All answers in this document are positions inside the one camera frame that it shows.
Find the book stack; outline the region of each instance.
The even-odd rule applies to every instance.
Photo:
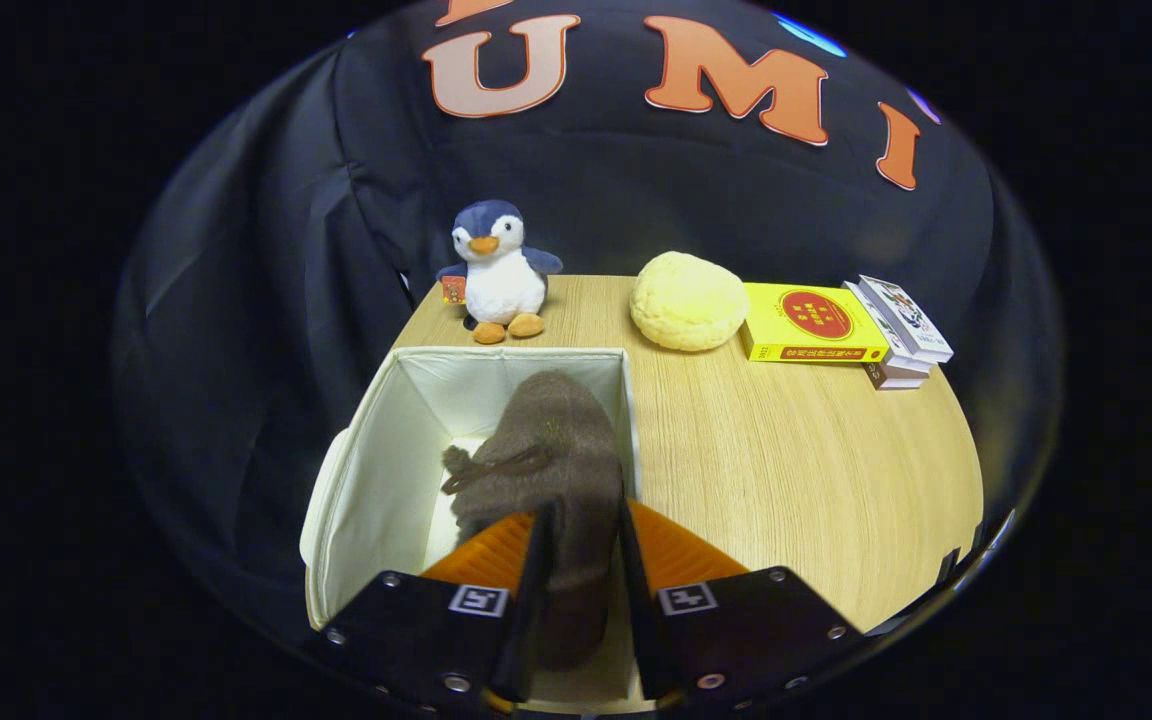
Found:
[[[919,387],[933,365],[954,356],[932,319],[899,285],[867,275],[861,275],[858,283],[842,285],[861,302],[890,348],[881,361],[864,363],[865,373],[878,389]]]

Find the penguin plush toy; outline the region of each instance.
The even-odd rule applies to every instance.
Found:
[[[439,270],[438,279],[465,279],[467,328],[475,342],[500,342],[506,331],[531,338],[545,328],[539,313],[550,289],[547,275],[561,273],[563,264],[522,241],[522,214],[509,202],[476,202],[456,215],[452,243],[465,263]]]

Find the wooden table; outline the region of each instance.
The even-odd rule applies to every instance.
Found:
[[[639,500],[750,570],[786,564],[861,630],[972,547],[980,467],[954,391],[878,392],[861,366],[750,363],[740,338],[666,350],[639,333],[634,278],[554,275],[545,332],[520,347],[624,347]],[[471,346],[463,306],[431,288],[394,347]]]

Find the small red card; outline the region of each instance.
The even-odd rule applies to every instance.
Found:
[[[444,302],[449,305],[465,304],[465,279],[457,275],[444,278]]]

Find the yellow book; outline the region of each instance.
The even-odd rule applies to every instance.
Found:
[[[755,363],[879,363],[887,338],[846,288],[745,283],[741,325]]]

